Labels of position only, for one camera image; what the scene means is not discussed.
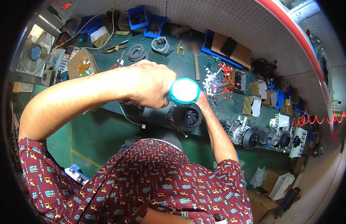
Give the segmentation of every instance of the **pliers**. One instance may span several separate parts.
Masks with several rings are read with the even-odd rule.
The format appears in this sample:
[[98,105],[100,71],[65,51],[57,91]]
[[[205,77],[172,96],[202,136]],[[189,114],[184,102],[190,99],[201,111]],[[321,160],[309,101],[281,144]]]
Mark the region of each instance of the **pliers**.
[[127,45],[122,45],[122,44],[125,44],[126,42],[128,42],[128,40],[122,41],[117,45],[110,45],[108,47],[105,47],[103,49],[103,54],[110,54],[112,52],[118,51],[119,49],[123,49],[123,48],[128,47]]

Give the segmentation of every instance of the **black blower fan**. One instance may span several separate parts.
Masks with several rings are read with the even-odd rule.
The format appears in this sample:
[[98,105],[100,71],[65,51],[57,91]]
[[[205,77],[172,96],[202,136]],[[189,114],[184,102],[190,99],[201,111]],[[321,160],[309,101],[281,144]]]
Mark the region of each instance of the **black blower fan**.
[[177,106],[173,111],[173,123],[182,131],[189,132],[202,123],[202,110],[196,104],[188,107]]

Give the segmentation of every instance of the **wooden handle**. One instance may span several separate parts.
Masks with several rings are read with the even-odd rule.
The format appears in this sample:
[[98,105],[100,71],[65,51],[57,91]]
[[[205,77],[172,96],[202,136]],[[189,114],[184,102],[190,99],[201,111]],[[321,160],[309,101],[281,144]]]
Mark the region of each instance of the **wooden handle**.
[[200,73],[199,73],[199,60],[198,60],[198,53],[193,54],[194,58],[194,68],[196,72],[196,81],[200,80]]

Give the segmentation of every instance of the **yellow floor line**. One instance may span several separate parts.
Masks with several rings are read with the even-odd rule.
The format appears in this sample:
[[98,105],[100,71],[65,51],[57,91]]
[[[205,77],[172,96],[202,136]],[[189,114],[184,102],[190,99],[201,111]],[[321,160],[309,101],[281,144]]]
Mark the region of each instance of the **yellow floor line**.
[[81,159],[89,162],[90,164],[98,167],[98,168],[102,168],[102,166],[100,164],[95,163],[94,161],[90,160],[89,158],[85,157],[84,155],[81,155],[80,153],[76,152],[75,150],[71,149],[70,150],[73,154],[75,154],[76,156],[80,157]]

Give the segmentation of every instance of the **printed shirt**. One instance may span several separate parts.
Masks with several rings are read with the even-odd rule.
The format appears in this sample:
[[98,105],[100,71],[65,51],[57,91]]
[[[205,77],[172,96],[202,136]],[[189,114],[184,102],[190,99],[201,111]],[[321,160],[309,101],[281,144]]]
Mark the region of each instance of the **printed shirt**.
[[137,223],[148,207],[195,223],[253,220],[240,166],[231,159],[210,171],[166,142],[140,140],[112,156],[81,186],[42,143],[22,139],[19,145],[36,208],[59,223]]

